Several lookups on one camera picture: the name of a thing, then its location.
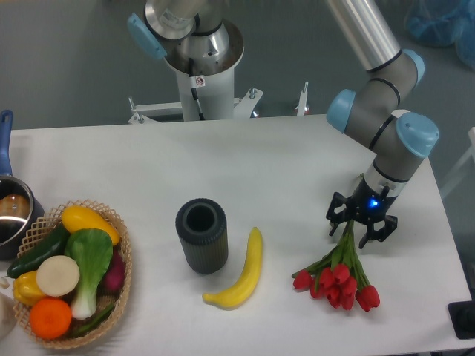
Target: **blue light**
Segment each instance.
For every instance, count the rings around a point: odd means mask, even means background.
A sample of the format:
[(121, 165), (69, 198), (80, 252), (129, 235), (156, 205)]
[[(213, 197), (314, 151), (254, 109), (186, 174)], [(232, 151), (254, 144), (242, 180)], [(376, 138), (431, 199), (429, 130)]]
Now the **blue light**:
[(378, 205), (379, 205), (379, 201), (374, 199), (374, 198), (371, 198), (370, 202), (368, 203), (368, 208), (372, 209), (372, 208), (375, 208)]

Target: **yellow squash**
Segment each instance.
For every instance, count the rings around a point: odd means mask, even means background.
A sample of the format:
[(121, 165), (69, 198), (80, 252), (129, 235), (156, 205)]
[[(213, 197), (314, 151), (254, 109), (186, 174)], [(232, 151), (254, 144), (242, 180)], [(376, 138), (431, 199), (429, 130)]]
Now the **yellow squash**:
[(112, 245), (115, 246), (120, 241), (120, 235), (117, 230), (97, 212), (86, 206), (68, 206), (62, 212), (61, 221), (66, 230), (71, 234), (84, 228), (97, 228), (108, 233), (111, 237)]

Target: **sticker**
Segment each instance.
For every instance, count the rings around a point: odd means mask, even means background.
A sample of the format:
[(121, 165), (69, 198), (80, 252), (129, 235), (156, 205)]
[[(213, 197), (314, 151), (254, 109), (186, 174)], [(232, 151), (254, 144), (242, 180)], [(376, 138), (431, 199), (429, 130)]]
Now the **sticker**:
[(201, 88), (206, 85), (205, 76), (191, 76), (190, 84), (192, 88)]

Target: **toy banana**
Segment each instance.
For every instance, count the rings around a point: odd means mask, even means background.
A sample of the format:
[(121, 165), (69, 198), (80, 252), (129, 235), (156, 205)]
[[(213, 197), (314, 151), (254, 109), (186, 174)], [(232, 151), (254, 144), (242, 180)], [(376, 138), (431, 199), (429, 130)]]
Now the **toy banana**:
[(205, 293), (203, 300), (222, 309), (235, 309), (244, 303), (254, 291), (262, 269), (262, 235), (253, 228), (247, 241), (246, 262), (236, 283), (217, 294)]

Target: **saucepan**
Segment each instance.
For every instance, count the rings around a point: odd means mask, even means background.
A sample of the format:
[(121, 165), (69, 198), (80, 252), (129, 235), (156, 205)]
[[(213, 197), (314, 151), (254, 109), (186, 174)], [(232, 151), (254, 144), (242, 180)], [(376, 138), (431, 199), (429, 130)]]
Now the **saucepan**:
[(44, 209), (24, 182), (13, 177), (10, 136), (13, 112), (0, 113), (0, 260), (16, 257), (23, 237)]

